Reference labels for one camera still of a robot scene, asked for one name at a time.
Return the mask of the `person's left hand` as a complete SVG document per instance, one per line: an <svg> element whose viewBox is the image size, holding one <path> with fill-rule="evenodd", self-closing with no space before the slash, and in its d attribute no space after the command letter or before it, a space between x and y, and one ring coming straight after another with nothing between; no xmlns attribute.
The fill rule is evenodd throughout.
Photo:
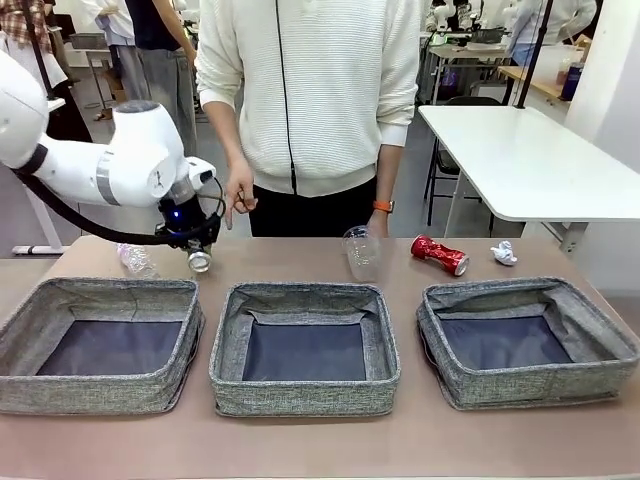
<svg viewBox="0 0 640 480"><path fill-rule="evenodd" d="M389 237L389 213L375 210L368 223L367 229L371 236L384 239Z"/></svg>

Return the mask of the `person's right hand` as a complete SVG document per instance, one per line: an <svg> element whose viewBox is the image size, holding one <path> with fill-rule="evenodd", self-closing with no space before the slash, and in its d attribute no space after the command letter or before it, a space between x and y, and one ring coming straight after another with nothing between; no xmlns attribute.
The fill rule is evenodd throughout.
<svg viewBox="0 0 640 480"><path fill-rule="evenodd" d="M243 157L228 162L229 175L225 187L225 223L228 230L233 228L233 214L248 214L257 206L254 196L253 173Z"/></svg>

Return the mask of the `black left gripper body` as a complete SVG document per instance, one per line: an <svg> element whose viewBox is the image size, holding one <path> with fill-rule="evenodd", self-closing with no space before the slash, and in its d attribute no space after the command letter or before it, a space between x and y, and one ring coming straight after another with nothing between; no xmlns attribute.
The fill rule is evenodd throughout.
<svg viewBox="0 0 640 480"><path fill-rule="evenodd" d="M168 245L172 248L187 250L187 242L197 241L197 248L209 241L217 241L220 230L220 216L217 213L207 215L198 196L194 194L182 203L176 203L171 198L162 199L158 210L163 217L163 223L157 224L157 237L171 238Z"/></svg>

